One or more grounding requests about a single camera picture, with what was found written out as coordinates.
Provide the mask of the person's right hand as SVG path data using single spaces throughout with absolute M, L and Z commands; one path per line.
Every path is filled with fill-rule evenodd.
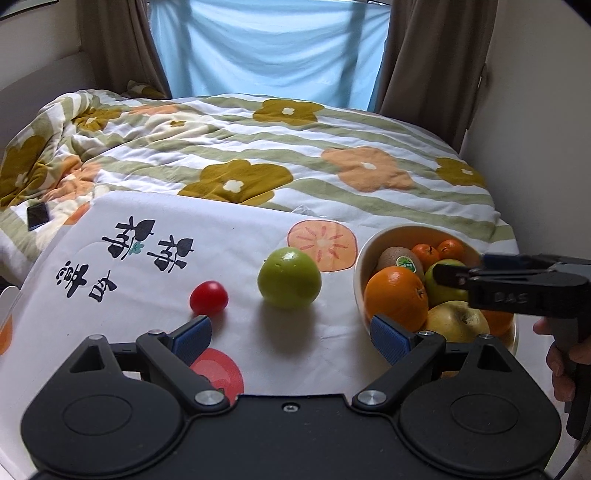
M 533 326 L 533 331 L 538 335 L 552 334 L 549 321 L 546 318 L 538 320 Z M 569 358 L 578 364 L 589 365 L 591 362 L 590 338 L 572 347 L 569 351 Z M 550 347 L 546 363 L 552 371 L 555 398 L 562 402 L 572 401 L 575 397 L 575 383 L 565 373 L 562 355 L 555 345 Z

